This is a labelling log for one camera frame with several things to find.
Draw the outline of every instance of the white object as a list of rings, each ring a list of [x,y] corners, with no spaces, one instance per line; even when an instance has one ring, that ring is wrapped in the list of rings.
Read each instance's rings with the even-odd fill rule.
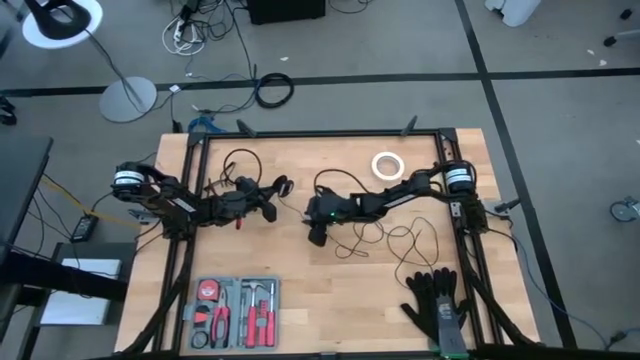
[[[173,36],[171,37],[171,40],[173,41],[172,50],[169,48],[169,45],[167,45],[165,37],[167,36],[167,33],[169,32],[171,27],[174,25],[175,29],[173,31]],[[167,50],[170,54],[179,56],[193,56],[202,51],[206,42],[201,39],[200,36],[198,36],[196,26],[194,24],[191,24],[191,40],[188,41],[183,40],[184,33],[183,31],[180,31],[181,26],[184,26],[184,22],[182,21],[182,19],[180,19],[180,16],[176,16],[175,18],[173,18],[173,20],[171,20],[169,25],[167,25],[164,30],[162,30],[162,45],[164,45],[165,50]]]
[[[540,0],[485,0],[484,2],[484,6],[489,11],[500,10],[504,15],[502,22],[510,27],[524,24],[538,5]]]
[[[81,270],[95,272],[98,276],[116,279],[120,272],[120,260],[78,259],[78,261]],[[78,268],[78,262],[75,258],[64,259],[62,265]],[[49,296],[40,324],[103,325],[109,309],[109,302],[107,299],[83,298],[66,291],[57,291]]]
[[[40,32],[33,14],[29,14],[22,25],[22,34],[25,39],[33,46],[47,50],[67,48],[88,38],[92,38],[94,45],[98,47],[99,43],[97,39],[93,38],[93,34],[102,22],[102,7],[96,0],[73,1],[87,9],[91,15],[89,26],[85,31],[69,39],[49,39]],[[139,119],[151,111],[158,98],[155,85],[150,80],[141,77],[125,78],[115,66],[111,64],[109,66],[119,80],[107,87],[100,97],[102,116],[112,122],[125,123]]]
[[[378,163],[382,159],[389,159],[393,161],[396,164],[396,167],[398,168],[398,172],[396,172],[393,175],[385,175],[381,173],[380,170],[378,169]],[[373,157],[373,160],[371,161],[371,170],[373,171],[373,174],[377,176],[379,179],[382,179],[385,181],[398,180],[402,176],[402,174],[404,174],[404,161],[402,161],[402,158],[400,158],[400,156],[392,152],[389,152],[389,151],[381,152],[378,155]]]
[[[74,2],[87,9],[89,14],[91,14],[91,21],[86,31],[82,31],[80,34],[69,39],[49,39],[40,32],[38,24],[36,24],[36,19],[33,17],[33,14],[29,13],[22,24],[22,35],[24,38],[31,45],[48,50],[67,48],[86,40],[89,34],[96,32],[102,22],[102,7],[96,0],[74,0]]]

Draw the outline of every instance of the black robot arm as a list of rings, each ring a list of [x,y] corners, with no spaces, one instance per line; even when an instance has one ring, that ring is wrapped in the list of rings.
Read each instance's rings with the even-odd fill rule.
[[[409,179],[384,189],[380,193],[355,193],[349,198],[337,195],[325,186],[316,186],[316,195],[309,199],[305,211],[305,224],[311,226],[309,240],[317,246],[327,241],[327,226],[348,222],[372,223],[387,212],[418,197],[433,197],[442,202],[459,202],[467,214],[467,223],[474,230],[486,231],[486,216],[478,200],[475,171],[467,161],[450,161],[436,164],[431,169],[417,170]],[[434,190],[435,176],[444,174],[448,193]]]
[[[180,184],[150,165],[125,162],[116,168],[111,188],[121,201],[137,203],[157,216],[167,238],[184,238],[196,226],[224,226],[236,222],[249,212],[262,210],[269,222],[277,219],[276,207],[269,202],[278,193],[288,195],[291,181],[282,175],[268,187],[259,187],[251,178],[243,176],[234,181],[235,191],[199,198]]]

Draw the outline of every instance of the white tape roll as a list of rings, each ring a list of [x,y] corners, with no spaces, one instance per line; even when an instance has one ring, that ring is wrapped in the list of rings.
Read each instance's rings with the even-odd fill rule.
[[[385,175],[383,173],[380,172],[380,170],[378,169],[378,162],[380,162],[380,160],[382,159],[389,159],[391,161],[393,161],[394,163],[396,163],[396,167],[398,168],[398,172],[393,174],[393,175]],[[392,152],[381,152],[378,155],[373,157],[373,160],[371,161],[371,170],[373,170],[373,173],[382,180],[385,181],[393,181],[393,180],[398,180],[402,174],[404,174],[404,161],[402,161],[402,159],[400,158],[400,156],[392,153]]]

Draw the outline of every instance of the wooden tabletop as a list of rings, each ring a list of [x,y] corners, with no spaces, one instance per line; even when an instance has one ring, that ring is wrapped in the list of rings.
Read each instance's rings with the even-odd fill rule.
[[[472,162],[478,171],[478,193],[484,199],[497,200],[500,193],[496,184],[491,160],[480,129],[458,129],[458,142],[465,160]],[[165,174],[180,177],[186,149],[187,135],[164,135],[158,150],[156,167]],[[371,159],[378,152],[391,151],[405,162],[406,178],[413,170],[429,168],[437,161],[433,137],[350,137],[350,138],[287,138],[287,139],[221,139],[211,142],[207,174],[218,179],[224,157],[234,149],[246,148],[259,154],[263,165],[261,184],[270,184],[285,174],[295,181],[295,189],[284,199],[287,205],[300,211],[306,209],[313,196],[313,179],[322,169],[338,168],[351,172],[371,191],[377,192],[396,182],[385,182],[371,171]],[[190,179],[191,190],[197,172],[199,150],[194,154]],[[256,160],[249,154],[237,153],[232,160],[238,163],[234,175],[258,176]],[[331,187],[342,196],[350,192],[362,192],[358,184],[339,173],[321,175],[319,184]],[[196,252],[191,271],[189,302],[193,301],[194,281],[202,276],[274,275],[282,279],[281,309],[279,318],[280,353],[310,352],[363,352],[426,350],[426,337],[409,321],[399,305],[414,304],[413,294],[403,287],[406,276],[416,271],[429,271],[416,251],[411,251],[405,263],[398,268],[397,254],[410,248],[412,239],[386,238],[375,243],[361,243],[358,249],[366,257],[349,254],[337,249],[332,240],[319,248],[307,241],[308,226],[300,222],[300,214],[285,207],[278,200],[272,202],[278,208],[278,220],[267,223],[259,212],[251,214],[241,230],[235,226],[200,228],[197,234]],[[447,205],[431,198],[420,198],[392,209],[382,220],[385,231],[396,226],[411,226],[416,217],[414,231],[420,231],[417,249],[435,268],[458,268],[457,252]],[[491,228],[509,232],[503,221],[490,218]],[[151,232],[140,239],[139,246],[158,232]],[[329,234],[345,246],[357,241],[350,224],[332,226]],[[364,238],[376,240],[380,231],[368,226]],[[511,241],[499,234],[482,235],[486,262],[496,300],[502,305],[522,332],[538,340],[529,299],[525,290],[518,259]],[[126,348],[145,326],[158,305],[164,266],[168,253],[167,240],[154,241],[136,257],[130,279],[122,321],[118,332],[116,350]],[[176,269],[181,265],[182,252]],[[457,298],[464,295],[458,285]],[[481,301],[485,336],[489,337],[486,313]],[[175,318],[175,304],[167,320],[165,348],[170,346],[170,336]],[[181,353],[204,354],[188,350],[187,331],[184,331]],[[469,321],[463,329],[468,344],[472,344]]]

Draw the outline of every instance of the white lamp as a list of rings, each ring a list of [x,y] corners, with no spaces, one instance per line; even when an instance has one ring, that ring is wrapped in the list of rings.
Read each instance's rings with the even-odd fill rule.
[[[22,25],[22,34],[29,43],[42,49],[55,50],[79,44],[89,38],[95,41],[92,35],[100,26],[103,17],[102,7],[96,0],[73,0],[75,4],[89,12],[91,20],[83,31],[64,39],[52,39],[43,34],[40,26],[43,25],[42,21],[40,21],[41,24],[39,25],[36,19],[37,16],[34,16],[34,11],[53,12],[57,9],[64,10],[65,3],[72,2],[72,0],[52,1],[54,1],[52,4],[55,4],[53,8],[47,8],[47,4],[35,8],[35,6],[39,5],[32,5],[30,1],[27,1],[32,13],[26,17]],[[112,67],[112,69],[120,80],[109,85],[102,93],[100,97],[100,112],[102,115],[109,121],[125,123],[136,120],[149,112],[158,97],[155,85],[150,80],[142,77],[125,78],[116,67]]]

